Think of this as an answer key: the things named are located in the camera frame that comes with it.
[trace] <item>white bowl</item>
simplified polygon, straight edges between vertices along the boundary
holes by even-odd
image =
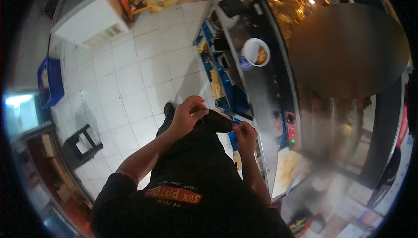
[[[258,58],[258,49],[261,47],[264,47],[265,51],[267,52],[267,58],[261,65],[256,65]],[[267,44],[258,38],[250,38],[244,43],[243,50],[241,51],[241,55],[248,60],[249,63],[251,63],[253,66],[256,67],[263,67],[267,65],[267,63],[270,61],[270,49],[267,46]]]

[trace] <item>freezer vent grille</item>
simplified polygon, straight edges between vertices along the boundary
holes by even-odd
[[[116,23],[108,27],[106,30],[95,34],[93,37],[83,42],[83,44],[89,48],[94,48],[101,45],[102,43],[109,41],[111,38],[115,37],[121,32],[122,31],[120,29],[119,23]]]

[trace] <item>food in bowl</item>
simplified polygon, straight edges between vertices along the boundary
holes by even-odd
[[[258,57],[257,57],[257,62],[255,64],[256,65],[263,64],[266,58],[267,58],[267,51],[264,49],[264,47],[260,46],[258,48]]]

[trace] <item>counter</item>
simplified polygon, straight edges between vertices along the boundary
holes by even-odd
[[[225,33],[225,37],[227,38],[234,62],[239,63],[239,52],[241,51],[244,42],[251,37],[256,37],[257,33],[247,27],[248,25],[246,24],[245,18],[240,16],[228,18],[218,6],[219,1],[222,0],[210,0],[211,5],[208,7],[214,7]],[[276,50],[270,48],[270,51],[272,54],[281,54],[278,48]],[[265,166],[266,182],[269,192],[272,194],[278,154],[283,149],[283,147],[280,146],[281,138],[283,136],[281,127],[282,119],[279,115],[281,110],[278,105],[277,94],[274,93],[275,85],[273,81],[276,79],[278,83],[281,83],[282,80],[276,76],[285,76],[286,78],[289,76],[287,73],[276,74],[277,72],[275,71],[272,61],[263,67],[253,68],[248,71],[242,70],[239,65],[237,65],[237,69],[248,102],[252,107],[253,118],[258,131],[258,143],[261,157]],[[295,94],[295,88],[292,88],[291,91]],[[293,98],[291,98],[291,101],[292,103],[290,103],[290,105],[293,104],[294,109],[298,112],[297,103],[293,102]]]

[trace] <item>black shoe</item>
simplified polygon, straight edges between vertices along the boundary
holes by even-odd
[[[173,120],[175,108],[173,103],[167,102],[164,106],[164,115],[166,119]]]

